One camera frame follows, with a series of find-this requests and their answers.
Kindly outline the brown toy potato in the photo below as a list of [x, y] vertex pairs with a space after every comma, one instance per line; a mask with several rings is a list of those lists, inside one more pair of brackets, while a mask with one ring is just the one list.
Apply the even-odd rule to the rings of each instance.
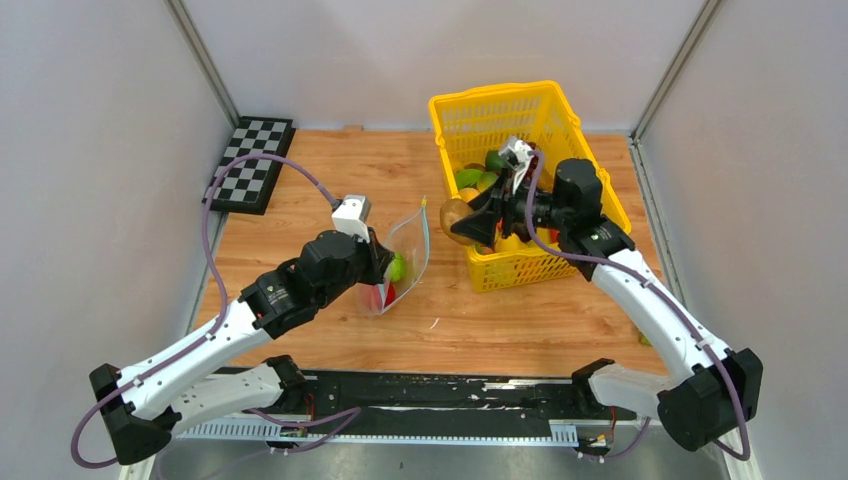
[[473, 245], [474, 241], [472, 239], [453, 233], [451, 230], [451, 227], [454, 224], [466, 218], [472, 212], [473, 210], [471, 209], [471, 207], [462, 199], [452, 198], [444, 202], [439, 212], [440, 225], [443, 233], [459, 245]]

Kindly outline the red toy apple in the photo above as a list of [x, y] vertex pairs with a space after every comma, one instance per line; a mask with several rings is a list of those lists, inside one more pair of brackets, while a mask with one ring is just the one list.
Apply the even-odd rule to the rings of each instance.
[[363, 308], [369, 315], [382, 315], [396, 299], [395, 286], [392, 283], [363, 285]]

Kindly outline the light green toy cabbage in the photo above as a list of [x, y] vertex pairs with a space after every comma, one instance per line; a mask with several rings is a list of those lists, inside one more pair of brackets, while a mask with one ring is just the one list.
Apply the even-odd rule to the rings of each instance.
[[407, 262], [402, 254], [396, 253], [394, 255], [386, 270], [386, 274], [389, 281], [393, 284], [400, 283], [406, 277]]

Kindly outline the clear zip top bag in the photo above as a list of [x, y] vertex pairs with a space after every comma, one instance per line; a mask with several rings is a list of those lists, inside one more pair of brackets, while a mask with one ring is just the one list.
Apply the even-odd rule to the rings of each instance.
[[427, 205], [427, 197], [423, 196], [418, 209], [389, 230], [383, 245], [394, 253], [394, 259], [383, 282], [355, 286], [357, 306], [365, 316], [386, 314], [420, 282], [431, 252]]

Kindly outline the yellow plastic basket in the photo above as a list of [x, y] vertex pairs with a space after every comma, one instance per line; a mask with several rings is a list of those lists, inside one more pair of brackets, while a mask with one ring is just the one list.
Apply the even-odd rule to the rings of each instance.
[[[481, 169], [489, 150], [517, 136], [540, 147], [546, 156], [538, 186], [553, 184], [556, 163], [570, 158], [594, 161], [560, 86], [553, 81], [506, 83], [437, 95], [429, 101], [435, 141], [441, 156], [448, 194], [460, 198], [454, 174]], [[518, 285], [573, 276], [576, 269], [536, 245], [526, 249], [487, 254], [465, 250], [471, 285], [482, 293]]]

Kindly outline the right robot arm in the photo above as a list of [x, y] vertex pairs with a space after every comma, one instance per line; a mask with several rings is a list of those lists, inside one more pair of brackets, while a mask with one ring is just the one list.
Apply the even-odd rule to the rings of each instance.
[[553, 256], [565, 259], [613, 299], [648, 339], [665, 375], [631, 370], [600, 359], [572, 376], [571, 403], [584, 417], [608, 407], [658, 419], [682, 448], [723, 445], [737, 431], [732, 456], [751, 457], [748, 422], [755, 417], [763, 365], [750, 349], [735, 350], [698, 322], [647, 265], [630, 236], [602, 210], [604, 185], [586, 159], [561, 161], [553, 187], [537, 176], [506, 170], [470, 201], [452, 199], [441, 210], [445, 233], [460, 244], [493, 247], [498, 235], [538, 242], [539, 230], [558, 234]]

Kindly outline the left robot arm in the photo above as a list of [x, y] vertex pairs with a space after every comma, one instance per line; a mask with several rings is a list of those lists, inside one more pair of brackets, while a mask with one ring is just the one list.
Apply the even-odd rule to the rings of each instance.
[[301, 254], [260, 275], [211, 322], [131, 367], [103, 364], [89, 375], [115, 462], [130, 465], [164, 447], [176, 420], [171, 400], [241, 353], [314, 319], [357, 283], [378, 285], [395, 254], [375, 237], [328, 230]]

